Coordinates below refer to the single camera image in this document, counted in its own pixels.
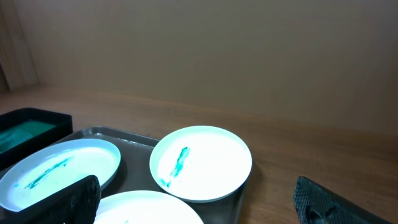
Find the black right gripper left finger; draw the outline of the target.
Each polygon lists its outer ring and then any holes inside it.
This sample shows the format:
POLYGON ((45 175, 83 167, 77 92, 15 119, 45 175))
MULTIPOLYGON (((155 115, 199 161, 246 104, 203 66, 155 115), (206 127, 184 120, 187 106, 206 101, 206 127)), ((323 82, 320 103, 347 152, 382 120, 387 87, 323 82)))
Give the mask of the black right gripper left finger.
POLYGON ((99 180, 89 175, 2 219, 1 224, 93 224, 100 200, 99 180))

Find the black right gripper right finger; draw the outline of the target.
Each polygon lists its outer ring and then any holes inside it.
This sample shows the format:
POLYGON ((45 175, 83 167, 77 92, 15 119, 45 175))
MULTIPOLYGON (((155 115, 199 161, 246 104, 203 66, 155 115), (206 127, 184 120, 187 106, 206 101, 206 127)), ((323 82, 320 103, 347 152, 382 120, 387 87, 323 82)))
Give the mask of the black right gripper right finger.
POLYGON ((304 176, 293 200, 300 224, 391 224, 304 176))

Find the white plate with green smear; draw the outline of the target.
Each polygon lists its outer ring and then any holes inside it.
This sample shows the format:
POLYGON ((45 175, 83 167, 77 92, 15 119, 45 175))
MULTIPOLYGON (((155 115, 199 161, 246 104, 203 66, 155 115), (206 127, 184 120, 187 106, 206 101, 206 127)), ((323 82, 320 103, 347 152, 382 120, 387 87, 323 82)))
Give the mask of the white plate with green smear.
POLYGON ((1 177, 1 207, 20 212, 89 175, 95 175, 104 189, 120 163, 119 149, 102 139, 77 139, 46 147, 1 177))

